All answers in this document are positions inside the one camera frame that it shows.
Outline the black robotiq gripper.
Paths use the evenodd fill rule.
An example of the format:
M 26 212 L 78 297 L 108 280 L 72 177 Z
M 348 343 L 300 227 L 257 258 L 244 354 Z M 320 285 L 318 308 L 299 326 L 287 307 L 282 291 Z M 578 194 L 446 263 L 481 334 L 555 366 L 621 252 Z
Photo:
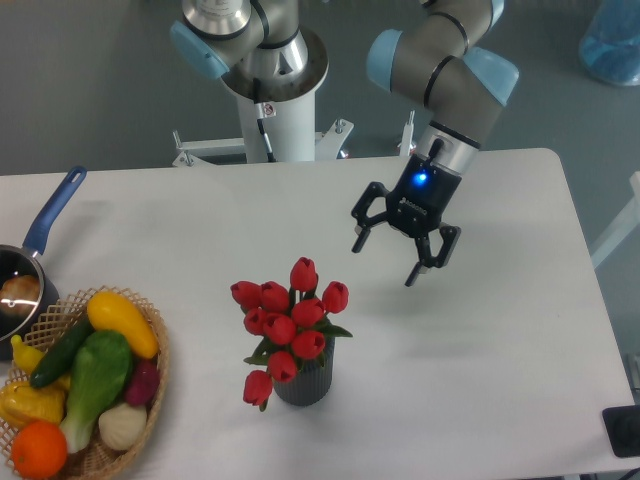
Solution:
M 371 182 L 356 202 L 351 216 L 356 220 L 357 238 L 351 251 L 359 253 L 371 230 L 387 221 L 391 227 L 414 238 L 418 261 L 405 281 L 406 287 L 413 286 L 428 270 L 445 267 L 461 236 L 461 228 L 439 225 L 460 183 L 460 176 L 426 158 L 411 156 L 390 192 L 381 182 Z M 378 198 L 385 199 L 386 209 L 369 216 L 369 209 Z M 442 244 L 433 254 L 428 234 L 438 227 Z

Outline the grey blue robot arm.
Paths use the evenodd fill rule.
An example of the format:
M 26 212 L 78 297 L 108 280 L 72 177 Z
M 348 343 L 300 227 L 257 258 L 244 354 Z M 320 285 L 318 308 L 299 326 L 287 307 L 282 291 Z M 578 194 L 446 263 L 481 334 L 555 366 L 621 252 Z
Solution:
M 353 208 L 360 251 L 387 224 L 411 238 L 414 274 L 445 266 L 461 230 L 443 213 L 518 81 L 518 69 L 481 49 L 500 1 L 427 1 L 416 30 L 386 30 L 366 60 L 369 80 L 410 99 L 432 117 L 396 186 L 371 183 Z M 315 93 L 328 72 L 320 38 L 299 20 L 295 1 L 185 1 L 170 29 L 181 57 L 235 96 L 247 160 L 317 160 Z

